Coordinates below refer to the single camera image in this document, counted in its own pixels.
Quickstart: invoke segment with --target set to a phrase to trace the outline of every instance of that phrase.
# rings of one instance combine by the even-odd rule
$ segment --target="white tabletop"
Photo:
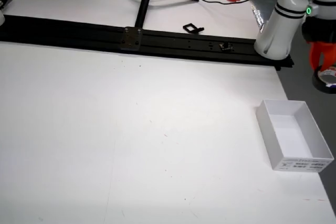
[[[248,3],[158,7],[179,1],[144,28],[255,37]],[[132,26],[138,2],[6,13]],[[335,222],[318,174],[270,167],[255,108],[286,99],[274,68],[1,43],[0,90],[0,223]]]

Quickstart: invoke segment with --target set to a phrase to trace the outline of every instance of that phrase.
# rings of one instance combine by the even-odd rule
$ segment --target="gray floor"
[[[268,20],[277,0],[254,0],[253,9],[258,22]],[[294,68],[283,68],[278,72],[282,86],[289,100],[306,101],[328,146],[336,157],[336,95],[323,94],[312,83],[313,74],[309,65],[310,45],[305,42],[298,29],[292,41],[291,56]],[[336,161],[320,173],[331,205],[336,213]]]

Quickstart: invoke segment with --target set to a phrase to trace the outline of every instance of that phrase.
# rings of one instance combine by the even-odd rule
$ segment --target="tape roll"
[[[323,93],[336,94],[336,65],[321,72],[322,66],[319,66],[313,75],[312,81],[314,87]]]

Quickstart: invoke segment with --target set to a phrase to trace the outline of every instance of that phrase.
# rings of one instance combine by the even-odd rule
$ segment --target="cardboard box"
[[[320,172],[334,160],[305,102],[263,100],[256,114],[274,170]]]

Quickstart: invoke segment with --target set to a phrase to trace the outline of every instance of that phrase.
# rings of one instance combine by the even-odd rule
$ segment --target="black clip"
[[[204,27],[197,28],[194,24],[190,23],[188,25],[183,26],[183,29],[186,30],[190,34],[198,34],[200,31],[204,31]]]

